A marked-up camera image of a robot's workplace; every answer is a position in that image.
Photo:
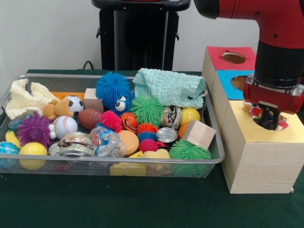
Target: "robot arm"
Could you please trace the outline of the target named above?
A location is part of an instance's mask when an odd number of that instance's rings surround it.
[[[304,100],[304,0],[194,0],[201,15],[215,19],[253,19],[260,27],[254,76],[244,85],[245,100],[271,113],[275,129],[280,112],[294,114]]]

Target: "green spiky ball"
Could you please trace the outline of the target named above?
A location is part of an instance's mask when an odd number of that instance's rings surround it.
[[[154,96],[139,96],[132,101],[131,112],[138,124],[151,123],[159,127],[163,110],[163,105]]]
[[[200,146],[186,140],[177,141],[170,149],[172,159],[211,159],[211,153]],[[207,165],[205,164],[173,164],[172,171],[177,177],[203,177]]]

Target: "white wall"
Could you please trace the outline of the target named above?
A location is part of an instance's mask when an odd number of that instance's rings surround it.
[[[255,22],[206,19],[193,2],[179,15],[174,70],[200,71],[207,45],[257,46]],[[0,0],[0,95],[30,68],[79,69],[86,60],[101,68],[98,27],[90,0]]]

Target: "purple spiky ball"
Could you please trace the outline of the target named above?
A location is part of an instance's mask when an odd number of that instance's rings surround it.
[[[44,116],[39,116],[37,112],[33,116],[23,120],[22,124],[18,127],[18,137],[21,145],[27,143],[37,142],[48,148],[52,143],[50,138],[50,121]]]

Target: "black stand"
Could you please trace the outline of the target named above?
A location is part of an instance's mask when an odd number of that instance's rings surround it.
[[[190,0],[133,2],[92,0],[100,8],[102,68],[172,70],[179,16]]]

